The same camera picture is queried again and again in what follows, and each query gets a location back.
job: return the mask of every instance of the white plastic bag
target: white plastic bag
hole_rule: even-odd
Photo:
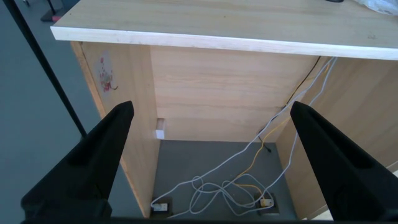
[[[383,14],[398,16],[398,0],[354,0]]]

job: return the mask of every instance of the wood grain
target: wood grain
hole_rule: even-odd
[[[70,42],[72,50],[76,55],[80,68],[85,77],[88,89],[90,90],[91,95],[93,97],[95,106],[97,107],[99,116],[102,119],[106,116],[107,113],[105,112],[104,105],[102,104],[100,94],[98,93],[98,89],[95,85],[95,81],[93,79],[93,75],[91,74],[91,70],[87,64],[86,56],[83,52],[83,49],[81,48],[81,44],[82,44],[81,42],[76,42],[76,41]]]
[[[398,161],[397,70],[397,62],[339,58],[324,93],[313,104],[322,116],[386,167],[393,167]],[[302,102],[308,104],[322,83],[323,78]],[[283,166],[288,163],[294,134],[294,125],[289,121],[276,142]],[[300,141],[285,178],[299,219],[327,210]]]
[[[280,111],[317,57],[151,47],[166,139],[251,141]],[[278,133],[267,140],[275,142]]]
[[[96,86],[90,88],[91,94],[94,98],[99,94],[105,113],[109,113],[114,106],[124,101],[133,102],[134,118],[121,165],[142,214],[148,217],[160,143],[155,136],[157,111],[149,46],[85,42],[81,47],[86,64],[93,72],[89,80]],[[113,76],[118,86],[116,90],[107,93],[102,91],[100,83],[93,78],[96,75],[95,64],[105,52],[109,52]],[[89,75],[87,69],[83,68],[83,71],[85,76]]]
[[[398,60],[398,20],[320,0],[81,0],[57,40]]]

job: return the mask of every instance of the power outlet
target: power outlet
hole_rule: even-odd
[[[154,212],[167,212],[168,209],[167,203],[155,203],[154,204]]]
[[[271,208],[258,210],[257,212],[260,216],[280,215],[276,196],[273,193],[271,193],[271,195],[272,195],[272,198],[274,199],[274,205]],[[261,196],[261,194],[259,194],[259,193],[254,194],[254,198],[259,198],[260,196]],[[258,203],[256,203],[256,208],[263,208],[264,206],[268,207],[269,205],[272,205],[271,197],[268,194],[265,194],[264,198],[265,198],[265,200],[260,200],[260,201],[258,201]]]
[[[164,197],[156,201],[156,203],[154,203],[154,206],[150,209],[151,218],[162,219],[170,217],[172,215],[172,198],[169,197]]]

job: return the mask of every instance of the wooden side panel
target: wooden side panel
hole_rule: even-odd
[[[134,118],[121,165],[143,215],[148,217],[160,143],[155,137],[157,110],[149,46],[84,42],[74,43],[73,48],[97,108],[104,110],[104,114],[100,112],[102,117],[118,103],[133,102]],[[117,89],[107,92],[103,91],[96,77],[97,64],[104,55],[108,55],[106,57],[110,60],[114,84],[117,86]]]
[[[386,167],[398,161],[398,62],[339,58],[324,93],[313,107]],[[322,87],[322,76],[302,102]],[[295,128],[289,121],[277,140],[283,166],[289,160]],[[299,219],[327,210],[315,174],[299,141],[285,173]]]
[[[192,141],[251,141],[318,58],[156,46],[151,55],[165,138]]]

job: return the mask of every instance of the gray floor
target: gray floor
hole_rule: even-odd
[[[40,21],[46,0],[16,1],[87,131],[100,116],[68,42]],[[0,222],[24,219],[20,201],[80,140],[80,134],[14,20],[0,1]],[[121,169],[109,198],[113,215],[140,217]]]
[[[202,175],[210,169],[216,167],[234,153],[239,152],[246,146],[241,142],[193,142],[193,141],[162,141],[159,152],[159,161],[155,180],[154,197],[158,197],[172,189],[179,182],[192,180],[195,175]],[[232,161],[225,164],[219,170],[209,174],[204,178],[206,182],[222,183],[223,180],[231,180],[244,171],[249,165],[259,149],[260,144],[252,144],[246,152],[235,157]],[[268,144],[272,149],[269,153],[262,150],[257,157],[257,161],[249,172],[257,178],[263,185],[267,186],[274,181],[282,172],[275,144]],[[290,198],[289,190],[284,178],[270,188],[274,193],[279,207],[279,216],[260,217],[256,212],[237,218],[224,202],[220,194],[216,200],[204,212],[199,215],[182,215],[182,219],[204,219],[204,220],[244,220],[244,221],[265,221],[265,220],[296,220],[294,207]],[[188,208],[191,196],[194,193],[192,186],[187,184],[180,186],[169,196],[173,198],[173,212],[183,212]],[[211,196],[204,196],[198,201],[198,209],[206,204]],[[247,195],[236,192],[237,201],[247,202]]]

